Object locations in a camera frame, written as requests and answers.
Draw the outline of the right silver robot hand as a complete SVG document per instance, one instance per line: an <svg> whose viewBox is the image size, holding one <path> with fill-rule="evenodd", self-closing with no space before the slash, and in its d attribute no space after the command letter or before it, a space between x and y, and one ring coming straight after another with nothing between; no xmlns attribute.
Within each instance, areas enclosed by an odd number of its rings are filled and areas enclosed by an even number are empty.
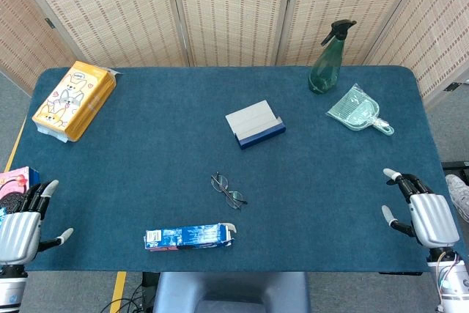
<svg viewBox="0 0 469 313"><path fill-rule="evenodd" d="M385 168L388 185L398 185L408 209L412 223L403 224L391 209L381 207L385 221L392 229L414 237L425 248L452 247L459 241L459 233L446 198L434 193L413 174L402 174Z"/></svg>

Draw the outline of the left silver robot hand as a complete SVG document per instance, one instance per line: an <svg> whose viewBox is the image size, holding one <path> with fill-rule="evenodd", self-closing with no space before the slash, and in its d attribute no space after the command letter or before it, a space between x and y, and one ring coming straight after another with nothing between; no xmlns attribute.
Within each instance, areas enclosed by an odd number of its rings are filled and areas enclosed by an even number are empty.
<svg viewBox="0 0 469 313"><path fill-rule="evenodd" d="M41 229L58 180L33 185L19 205L1 223L1 264L26 265L37 253L63 245L73 234L72 227L51 240L41 240Z"/></svg>

